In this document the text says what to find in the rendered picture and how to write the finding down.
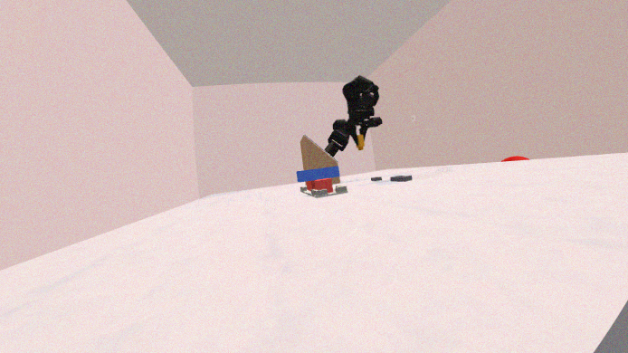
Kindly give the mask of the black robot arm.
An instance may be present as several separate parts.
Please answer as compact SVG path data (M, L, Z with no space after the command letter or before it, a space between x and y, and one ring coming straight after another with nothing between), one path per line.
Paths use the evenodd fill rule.
M364 108L360 107L360 110L356 110L356 107L352 108L350 115L351 120L370 119L370 116L375 115L373 107L375 107L379 100L378 89L379 87L377 85L362 76L357 76L352 82L344 85L342 93L347 100L347 106L357 103L364 106ZM373 92L374 95L370 92ZM350 138L350 134L346 131L346 129L346 127L342 127L342 129L335 129L329 136L329 144L324 150L332 157L334 157L339 150L343 151L346 148ZM341 147L339 144L343 146Z

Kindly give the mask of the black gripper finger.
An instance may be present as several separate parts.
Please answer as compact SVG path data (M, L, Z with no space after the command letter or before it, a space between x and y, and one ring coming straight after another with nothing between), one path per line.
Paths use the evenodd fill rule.
M366 131L371 128L371 126L364 126L359 129L359 135L363 134L363 138L365 141Z
M357 126L350 126L346 129L346 131L349 132L349 134L352 136L353 140L355 140L356 144L358 144L358 139L357 139L357 133L356 133L356 127Z

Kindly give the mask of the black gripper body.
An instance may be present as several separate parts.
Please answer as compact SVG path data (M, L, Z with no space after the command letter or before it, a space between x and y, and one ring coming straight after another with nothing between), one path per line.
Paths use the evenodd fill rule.
M360 128L364 126L371 126L371 128L375 128L383 124L382 119L380 117L374 117L374 118L371 118L370 120L364 120L364 119L351 120L350 115L351 115L351 110L353 107L356 107L356 110L360 110L361 109L360 107L364 108L364 106L362 106L362 104L360 103L349 105L347 107L347 114L349 116L350 121L346 121L346 119L336 119L336 121L333 123L333 129L342 129L342 127L348 128L350 126L356 126L356 125L360 125ZM362 123L362 124L359 124L359 123Z

